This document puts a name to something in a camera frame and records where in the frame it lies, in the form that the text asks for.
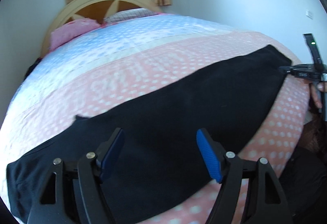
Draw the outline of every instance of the headboard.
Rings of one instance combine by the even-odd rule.
[[[80,18],[90,18],[101,24],[105,17],[119,11],[137,8],[161,12],[161,9],[151,0],[74,0],[66,5],[49,26],[43,40],[40,56],[43,58],[48,53],[51,32],[67,22]]]

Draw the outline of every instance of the polka dot bed sheet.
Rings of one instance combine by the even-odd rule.
[[[9,207],[6,165],[62,132],[76,114],[95,116],[268,44],[293,64],[300,63],[289,49],[259,32],[178,15],[134,19],[66,43],[43,59],[10,103],[0,130],[2,199]],[[288,76],[266,120],[239,156],[264,156],[279,176],[301,135],[308,98],[307,85]],[[219,188],[212,181],[181,205],[142,223],[205,223]],[[241,219],[246,188],[243,180],[233,223]]]

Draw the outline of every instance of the hand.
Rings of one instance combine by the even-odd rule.
[[[315,86],[312,84],[311,81],[308,81],[308,80],[305,80],[305,83],[307,84],[310,84],[310,94],[311,94],[311,98],[313,99],[314,103],[315,103],[315,106],[319,109],[321,109],[323,107],[319,97],[318,97],[318,94],[317,94],[317,90],[315,88]],[[317,85],[317,88],[320,92],[324,92],[326,91],[327,92],[327,82],[320,82],[318,85]]]

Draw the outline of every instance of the light switch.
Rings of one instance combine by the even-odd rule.
[[[308,9],[306,10],[305,15],[308,16],[310,19],[313,19],[313,13]]]

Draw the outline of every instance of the metal bolt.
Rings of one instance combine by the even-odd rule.
[[[260,158],[259,161],[261,164],[264,164],[264,165],[268,164],[268,160],[266,158]]]
[[[53,160],[53,164],[55,164],[55,165],[58,165],[60,163],[61,163],[61,159],[60,158],[56,158],[56,159]]]
[[[233,159],[233,158],[235,158],[235,153],[228,151],[228,152],[226,152],[226,157],[228,157],[229,159]]]
[[[89,153],[86,154],[86,157],[87,157],[88,159],[92,159],[92,158],[95,157],[95,153],[94,153],[94,152],[89,152]]]

